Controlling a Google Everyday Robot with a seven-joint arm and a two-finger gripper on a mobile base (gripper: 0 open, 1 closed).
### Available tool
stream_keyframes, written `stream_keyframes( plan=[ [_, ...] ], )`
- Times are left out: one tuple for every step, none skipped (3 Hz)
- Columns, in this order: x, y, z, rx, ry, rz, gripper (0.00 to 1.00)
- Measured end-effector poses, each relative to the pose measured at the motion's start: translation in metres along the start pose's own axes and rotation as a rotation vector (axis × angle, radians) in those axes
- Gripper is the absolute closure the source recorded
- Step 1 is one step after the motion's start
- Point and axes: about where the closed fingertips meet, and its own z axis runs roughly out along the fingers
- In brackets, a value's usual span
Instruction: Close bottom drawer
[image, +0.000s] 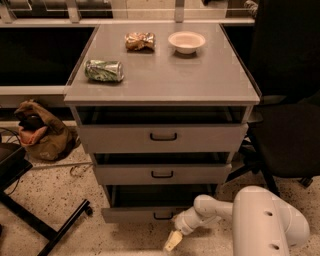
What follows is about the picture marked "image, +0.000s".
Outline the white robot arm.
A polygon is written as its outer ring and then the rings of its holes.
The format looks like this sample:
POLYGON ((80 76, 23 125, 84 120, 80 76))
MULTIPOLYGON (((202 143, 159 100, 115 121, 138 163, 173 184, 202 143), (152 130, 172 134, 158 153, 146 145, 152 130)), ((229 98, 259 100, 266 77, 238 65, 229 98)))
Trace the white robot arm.
POLYGON ((195 229, 213 221, 232 221, 233 256, 290 256, 310 236, 309 223, 295 207, 258 186, 242 188, 233 202, 199 195, 174 218, 164 250, 172 251, 195 229))

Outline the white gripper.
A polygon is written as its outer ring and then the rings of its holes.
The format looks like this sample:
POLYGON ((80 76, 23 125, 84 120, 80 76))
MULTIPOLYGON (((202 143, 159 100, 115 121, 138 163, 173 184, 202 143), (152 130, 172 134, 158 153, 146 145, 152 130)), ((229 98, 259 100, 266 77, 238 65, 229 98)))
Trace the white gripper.
POLYGON ((164 245, 168 252, 172 251, 183 239, 183 235, 191 234, 202 223, 201 216, 194 208, 179 213, 174 218, 175 231, 171 231, 164 245))

